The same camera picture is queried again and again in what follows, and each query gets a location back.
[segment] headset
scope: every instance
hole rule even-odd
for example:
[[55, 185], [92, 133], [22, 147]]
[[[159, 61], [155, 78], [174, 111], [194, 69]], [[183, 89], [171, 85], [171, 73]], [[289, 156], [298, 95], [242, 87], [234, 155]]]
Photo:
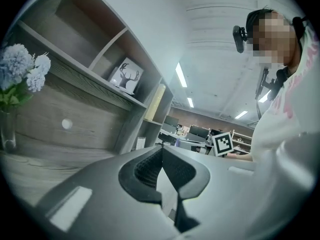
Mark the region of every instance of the headset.
[[[292, 19], [292, 24], [291, 24], [294, 28], [295, 35], [298, 39], [298, 43], [301, 51], [302, 51], [302, 46], [300, 43], [300, 39], [305, 32], [306, 27], [304, 26], [303, 22], [306, 20], [307, 20], [307, 17], [304, 17], [304, 18], [294, 17]], [[244, 42], [248, 40], [248, 34], [246, 33], [246, 29], [244, 27], [240, 27], [236, 25], [233, 27], [232, 35], [234, 38], [236, 50], [238, 51], [238, 53], [242, 54], [244, 52]], [[281, 87], [284, 85], [284, 82], [289, 78], [287, 66], [284, 67], [283, 69], [279, 69], [276, 72], [276, 79], [272, 79], [270, 83], [266, 82], [268, 73], [269, 73], [269, 70], [268, 68], [265, 67], [260, 74], [260, 78], [259, 78], [260, 81], [258, 83], [258, 87], [255, 92], [256, 108], [257, 108], [259, 119], [261, 118], [262, 115], [258, 105], [258, 97], [261, 94], [263, 87], [266, 87], [271, 90], [270, 93], [268, 94], [268, 100], [273, 101], [276, 98]]]

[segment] white shirt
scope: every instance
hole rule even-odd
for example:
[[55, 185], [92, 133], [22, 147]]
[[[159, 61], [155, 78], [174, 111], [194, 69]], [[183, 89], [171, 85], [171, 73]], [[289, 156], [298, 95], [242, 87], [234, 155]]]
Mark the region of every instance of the white shirt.
[[250, 152], [255, 162], [259, 161], [263, 152], [276, 149], [282, 141], [302, 132], [290, 97], [308, 71], [319, 70], [320, 45], [316, 33], [308, 26], [300, 42], [302, 55], [296, 72], [283, 83], [283, 87], [255, 127]]

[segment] wooden shelving unit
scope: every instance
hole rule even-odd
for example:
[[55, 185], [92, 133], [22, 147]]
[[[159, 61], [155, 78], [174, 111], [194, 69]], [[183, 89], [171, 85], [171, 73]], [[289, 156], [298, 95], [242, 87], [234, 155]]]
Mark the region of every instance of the wooden shelving unit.
[[242, 152], [243, 154], [250, 153], [252, 137], [243, 135], [241, 133], [237, 133], [237, 132], [235, 132], [235, 130], [233, 130], [231, 139], [232, 139], [232, 142], [233, 142], [234, 146], [239, 145], [240, 148], [243, 149], [243, 150], [240, 150], [240, 149], [235, 148], [234, 150]]
[[[52, 75], [51, 85], [56, 90], [81, 100], [75, 93], [80, 89], [86, 96], [102, 100], [101, 107], [110, 115], [126, 115], [123, 121], [118, 122], [122, 127], [113, 137], [117, 141], [107, 145], [113, 146], [110, 150], [113, 154], [129, 152], [140, 136], [147, 137], [145, 147], [155, 144], [173, 94], [147, 51], [106, 1], [38, 0], [21, 17], [13, 32], [12, 42], [23, 44], [31, 54], [49, 52], [51, 68], [48, 75]], [[134, 95], [121, 91], [108, 81], [114, 68], [125, 58], [144, 70]], [[63, 84], [64, 89], [59, 87], [56, 79], [66, 83]], [[160, 83], [166, 85], [166, 90], [158, 110], [152, 121], [144, 120]], [[33, 120], [32, 113], [26, 117]], [[112, 134], [113, 128], [106, 127], [105, 131]]]

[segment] person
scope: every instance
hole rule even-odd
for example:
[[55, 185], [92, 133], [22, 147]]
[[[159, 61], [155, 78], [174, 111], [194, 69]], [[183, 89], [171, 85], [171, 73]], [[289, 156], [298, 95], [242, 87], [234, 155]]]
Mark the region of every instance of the person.
[[279, 70], [279, 76], [284, 79], [279, 81], [270, 107], [255, 127], [250, 153], [229, 153], [226, 156], [258, 162], [265, 151], [274, 150], [284, 140], [301, 133], [290, 98], [306, 73], [319, 69], [319, 40], [309, 22], [296, 17], [290, 24], [282, 14], [265, 8], [249, 13], [246, 31], [253, 51], [258, 52], [259, 56], [271, 58], [272, 63], [285, 66]]

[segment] fluorescent light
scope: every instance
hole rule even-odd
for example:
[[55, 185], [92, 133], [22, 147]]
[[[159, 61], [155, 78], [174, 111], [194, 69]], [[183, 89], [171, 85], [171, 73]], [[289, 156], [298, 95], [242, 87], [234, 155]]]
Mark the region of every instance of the fluorescent light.
[[267, 99], [268, 99], [268, 94], [269, 94], [270, 92], [271, 92], [271, 90], [268, 91], [268, 92], [266, 93], [266, 95], [264, 95], [261, 99], [259, 99], [259, 102], [264, 103], [265, 101], [267, 101]]
[[194, 104], [192, 102], [192, 98], [187, 98], [188, 99], [188, 102], [190, 104], [190, 107], [193, 108], [194, 107]]
[[178, 65], [176, 65], [175, 72], [177, 73], [177, 75], [179, 77], [179, 80], [181, 82], [182, 87], [187, 87], [186, 79], [185, 79], [184, 73], [182, 72], [180, 63], [178, 63]]
[[237, 115], [234, 119], [239, 119], [240, 117], [243, 117], [248, 111], [243, 111], [241, 114]]

